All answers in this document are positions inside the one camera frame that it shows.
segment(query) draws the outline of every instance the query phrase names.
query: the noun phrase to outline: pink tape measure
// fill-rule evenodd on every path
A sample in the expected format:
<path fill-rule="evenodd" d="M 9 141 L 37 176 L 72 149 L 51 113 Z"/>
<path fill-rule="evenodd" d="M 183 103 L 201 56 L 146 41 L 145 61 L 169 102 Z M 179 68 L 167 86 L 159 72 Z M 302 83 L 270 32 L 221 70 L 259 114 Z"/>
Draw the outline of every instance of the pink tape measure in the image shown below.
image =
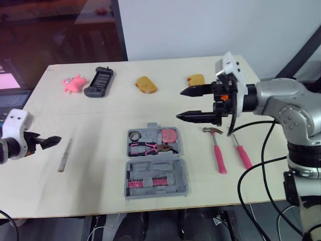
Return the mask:
<path fill-rule="evenodd" d="M 173 129 L 162 129 L 162 140 L 165 143 L 175 143 L 177 132 Z"/>

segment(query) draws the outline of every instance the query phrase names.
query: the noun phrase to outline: white wall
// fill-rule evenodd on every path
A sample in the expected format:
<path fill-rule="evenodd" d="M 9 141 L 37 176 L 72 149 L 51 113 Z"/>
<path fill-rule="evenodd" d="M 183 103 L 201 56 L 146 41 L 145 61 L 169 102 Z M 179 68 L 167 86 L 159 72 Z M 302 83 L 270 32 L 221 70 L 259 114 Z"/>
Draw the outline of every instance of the white wall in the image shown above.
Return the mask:
<path fill-rule="evenodd" d="M 230 50 L 260 78 L 275 76 L 321 24 L 319 0 L 119 0 L 119 8 L 129 60 Z"/>

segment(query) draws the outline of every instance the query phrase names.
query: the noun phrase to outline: gray plastic case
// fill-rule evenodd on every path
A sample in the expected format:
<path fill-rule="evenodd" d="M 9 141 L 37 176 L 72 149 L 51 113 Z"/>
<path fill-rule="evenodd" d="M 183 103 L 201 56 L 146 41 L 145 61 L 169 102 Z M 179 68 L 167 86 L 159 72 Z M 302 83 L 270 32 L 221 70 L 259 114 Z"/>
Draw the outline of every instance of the gray plastic case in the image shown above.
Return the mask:
<path fill-rule="evenodd" d="M 175 127 L 161 128 L 157 123 L 148 123 L 146 129 L 132 129 L 128 131 L 127 137 L 127 156 L 131 160 L 126 163 L 125 174 L 125 199 L 138 199 L 149 197 L 168 197 L 168 196 L 184 196 L 189 192 L 187 182 L 187 170 L 185 161 L 179 157 L 181 153 L 180 135 Z M 177 132 L 175 143 L 170 143 L 178 153 L 173 151 L 158 152 L 156 155 L 147 155 L 140 157 L 130 157 L 129 152 L 145 152 L 150 150 L 150 147 L 137 146 L 130 147 L 132 142 L 129 138 L 129 133 L 137 131 L 141 134 L 138 142 L 162 142 L 162 129 L 174 129 Z M 153 178 L 167 178 L 168 185 L 153 186 Z M 128 187 L 129 180 L 142 181 L 144 187 Z"/>

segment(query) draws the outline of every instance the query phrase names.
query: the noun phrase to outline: tool kit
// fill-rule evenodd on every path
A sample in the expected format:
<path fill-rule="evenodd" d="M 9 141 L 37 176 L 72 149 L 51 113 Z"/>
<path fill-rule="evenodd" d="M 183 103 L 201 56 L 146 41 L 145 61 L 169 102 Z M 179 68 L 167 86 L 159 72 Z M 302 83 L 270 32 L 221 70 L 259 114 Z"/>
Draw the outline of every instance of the tool kit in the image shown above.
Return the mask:
<path fill-rule="evenodd" d="M 124 195 L 126 199 L 184 196 L 189 192 L 181 143 L 175 127 L 128 131 Z"/>

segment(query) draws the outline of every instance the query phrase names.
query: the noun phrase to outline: hammer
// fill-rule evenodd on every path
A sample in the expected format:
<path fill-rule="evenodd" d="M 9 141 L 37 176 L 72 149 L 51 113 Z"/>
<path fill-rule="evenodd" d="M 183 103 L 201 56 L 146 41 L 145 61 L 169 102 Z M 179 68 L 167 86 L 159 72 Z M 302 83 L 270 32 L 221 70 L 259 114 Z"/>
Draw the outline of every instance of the hammer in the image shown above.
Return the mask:
<path fill-rule="evenodd" d="M 215 133 L 219 133 L 222 134 L 223 132 L 217 128 L 207 128 L 207 127 L 203 127 L 203 132 L 209 132 L 211 133 L 212 137 L 213 137 L 213 141 L 214 141 L 214 153 L 215 153 L 215 157 L 216 157 L 216 161 L 217 161 L 217 165 L 219 168 L 219 172 L 221 174 L 226 174 L 226 168 L 224 165 L 224 161 L 223 161 L 223 157 L 222 157 L 222 152 L 220 147 L 217 144 L 216 138 L 215 138 Z"/>

